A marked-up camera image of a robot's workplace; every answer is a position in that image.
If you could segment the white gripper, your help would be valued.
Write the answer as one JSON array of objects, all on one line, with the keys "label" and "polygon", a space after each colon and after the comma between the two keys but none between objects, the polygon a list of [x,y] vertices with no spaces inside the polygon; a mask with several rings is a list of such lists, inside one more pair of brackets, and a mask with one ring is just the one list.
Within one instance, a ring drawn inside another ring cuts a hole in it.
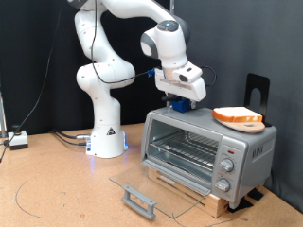
[{"label": "white gripper", "polygon": [[193,82],[169,81],[164,77],[164,72],[160,69],[155,70],[155,85],[158,90],[167,94],[168,100],[171,100],[173,95],[190,99],[190,108],[196,109],[196,101],[201,101],[206,96],[205,82],[201,77],[198,77]]}]

